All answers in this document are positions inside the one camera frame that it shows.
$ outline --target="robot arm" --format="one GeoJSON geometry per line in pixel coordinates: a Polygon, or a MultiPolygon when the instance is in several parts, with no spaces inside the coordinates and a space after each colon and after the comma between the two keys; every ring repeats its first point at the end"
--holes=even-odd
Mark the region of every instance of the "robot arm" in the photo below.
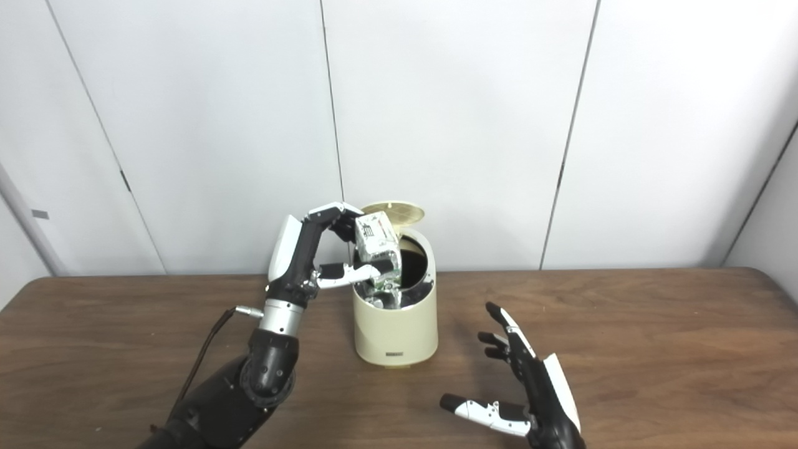
{"type": "Polygon", "coordinates": [[[238,306],[225,312],[211,330],[211,335],[218,331],[234,312],[258,319],[248,355],[224,365],[180,398],[167,423],[140,449],[236,449],[269,419],[293,389],[297,333],[308,302],[320,288],[367,280],[393,269],[375,264],[324,265],[321,272],[315,268],[324,231],[331,229],[342,240],[354,242],[354,220],[361,215],[350,205],[331,203],[309,211],[302,221],[286,219],[272,255],[263,309],[238,306]]]}
{"type": "Polygon", "coordinates": [[[485,355],[511,366],[526,390],[528,405],[487,403],[445,394],[440,406],[493,430],[525,436],[535,449],[585,449],[574,397],[557,355],[538,359],[527,337],[504,309],[491,302],[486,309],[502,325],[507,338],[480,332],[479,340],[491,345],[485,348],[485,355]]]}

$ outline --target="white wall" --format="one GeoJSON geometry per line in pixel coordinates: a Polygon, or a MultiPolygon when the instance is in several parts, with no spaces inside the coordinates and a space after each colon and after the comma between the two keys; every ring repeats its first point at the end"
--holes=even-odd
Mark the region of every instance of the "white wall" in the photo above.
{"type": "Polygon", "coordinates": [[[0,68],[0,188],[56,273],[163,273],[46,3],[0,2],[0,68]]]}
{"type": "Polygon", "coordinates": [[[603,2],[543,267],[720,264],[797,81],[798,2],[603,2]]]}
{"type": "Polygon", "coordinates": [[[51,3],[0,4],[0,189],[58,274],[263,272],[342,198],[441,269],[717,265],[798,120],[790,1],[604,2],[573,122],[595,0],[51,3]]]}
{"type": "Polygon", "coordinates": [[[440,269],[538,268],[595,0],[324,2],[345,198],[440,269]]]}
{"type": "Polygon", "coordinates": [[[31,280],[49,276],[28,237],[0,197],[0,309],[31,280]]]}
{"type": "Polygon", "coordinates": [[[727,266],[754,267],[798,300],[798,135],[757,202],[727,266]]]}
{"type": "Polygon", "coordinates": [[[318,0],[52,4],[168,273],[264,272],[341,200],[318,0]]]}

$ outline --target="trash can lid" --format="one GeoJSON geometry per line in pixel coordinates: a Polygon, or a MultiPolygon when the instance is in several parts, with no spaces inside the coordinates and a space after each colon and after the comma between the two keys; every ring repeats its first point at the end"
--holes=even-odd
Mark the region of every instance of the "trash can lid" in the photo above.
{"type": "Polygon", "coordinates": [[[397,230],[424,218],[424,209],[407,201],[381,201],[361,208],[363,213],[384,212],[397,230]]]}

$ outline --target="black cable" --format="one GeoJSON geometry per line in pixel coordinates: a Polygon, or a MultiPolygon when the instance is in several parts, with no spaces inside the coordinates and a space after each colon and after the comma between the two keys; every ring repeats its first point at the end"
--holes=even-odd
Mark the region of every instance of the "black cable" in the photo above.
{"type": "Polygon", "coordinates": [[[180,393],[177,395],[177,399],[175,399],[175,405],[172,406],[172,411],[169,412],[170,417],[175,412],[177,404],[180,403],[180,401],[183,400],[184,397],[186,397],[188,388],[192,385],[194,376],[197,374],[197,371],[200,369],[200,365],[202,364],[202,359],[205,358],[205,352],[207,352],[207,348],[211,346],[213,337],[216,336],[216,333],[222,328],[222,326],[224,326],[227,320],[229,320],[230,317],[233,316],[234,313],[235,313],[235,308],[229,308],[228,310],[224,311],[219,320],[216,321],[216,324],[214,324],[213,327],[211,328],[211,332],[207,334],[205,343],[202,345],[202,348],[199,350],[199,354],[197,355],[197,360],[194,361],[194,366],[192,367],[191,372],[188,373],[188,377],[186,378],[185,383],[183,383],[183,387],[180,389],[180,393]]]}

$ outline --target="wooden table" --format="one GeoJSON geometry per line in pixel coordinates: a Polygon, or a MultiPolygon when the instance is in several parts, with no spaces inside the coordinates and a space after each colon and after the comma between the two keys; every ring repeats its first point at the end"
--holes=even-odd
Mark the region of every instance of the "wooden table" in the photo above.
{"type": "MultiPolygon", "coordinates": [[[[0,313],[0,447],[135,447],[162,424],[225,308],[258,306],[260,276],[50,278],[0,313]]],[[[590,449],[798,447],[798,315],[749,269],[459,272],[439,278],[440,347],[409,369],[354,352],[350,291],[302,320],[293,395],[247,447],[524,448],[438,408],[441,393],[519,402],[482,354],[505,307],[557,352],[590,449]]],[[[198,380],[241,354],[234,317],[198,380]]]]}

